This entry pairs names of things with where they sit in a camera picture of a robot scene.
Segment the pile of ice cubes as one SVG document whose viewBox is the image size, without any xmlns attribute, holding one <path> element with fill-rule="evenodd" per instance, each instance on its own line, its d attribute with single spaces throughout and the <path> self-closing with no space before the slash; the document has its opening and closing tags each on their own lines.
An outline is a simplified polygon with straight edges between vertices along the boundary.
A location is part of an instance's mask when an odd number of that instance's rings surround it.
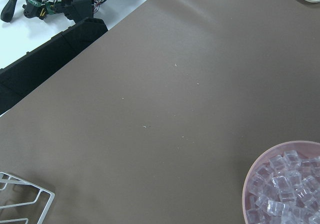
<svg viewBox="0 0 320 224">
<path fill-rule="evenodd" d="M 249 180 L 249 223 L 319 223 L 319 156 L 287 150 L 260 165 Z"/>
</svg>

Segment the black long bar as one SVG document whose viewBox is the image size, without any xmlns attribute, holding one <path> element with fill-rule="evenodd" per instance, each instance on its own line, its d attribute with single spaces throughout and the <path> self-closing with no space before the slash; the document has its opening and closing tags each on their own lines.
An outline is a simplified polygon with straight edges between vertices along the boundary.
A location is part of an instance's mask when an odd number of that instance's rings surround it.
<svg viewBox="0 0 320 224">
<path fill-rule="evenodd" d="M 21 101 L 107 31 L 102 19 L 84 19 L 7 67 L 1 68 L 1 114 Z"/>
</svg>

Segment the pink bowl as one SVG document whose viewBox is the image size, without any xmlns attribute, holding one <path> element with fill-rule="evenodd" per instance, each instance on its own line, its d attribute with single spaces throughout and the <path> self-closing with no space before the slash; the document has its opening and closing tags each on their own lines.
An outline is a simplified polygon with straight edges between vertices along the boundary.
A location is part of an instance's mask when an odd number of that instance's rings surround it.
<svg viewBox="0 0 320 224">
<path fill-rule="evenodd" d="M 247 218 L 247 208 L 249 207 L 249 191 L 248 191 L 248 183 L 251 177 L 254 175 L 255 170 L 262 164 L 268 162 L 268 160 L 278 154 L 283 154 L 284 151 L 287 150 L 296 150 L 299 154 L 304 157 L 313 158 L 320 155 L 319 152 L 319 143 L 313 141 L 303 141 L 303 140 L 296 140 L 296 141 L 289 141 L 284 142 L 278 145 L 275 145 L 265 152 L 263 152 L 252 164 L 250 167 L 244 184 L 243 184 L 243 191 L 242 191 L 242 211 L 244 215 L 245 223 L 249 223 Z"/>
</svg>

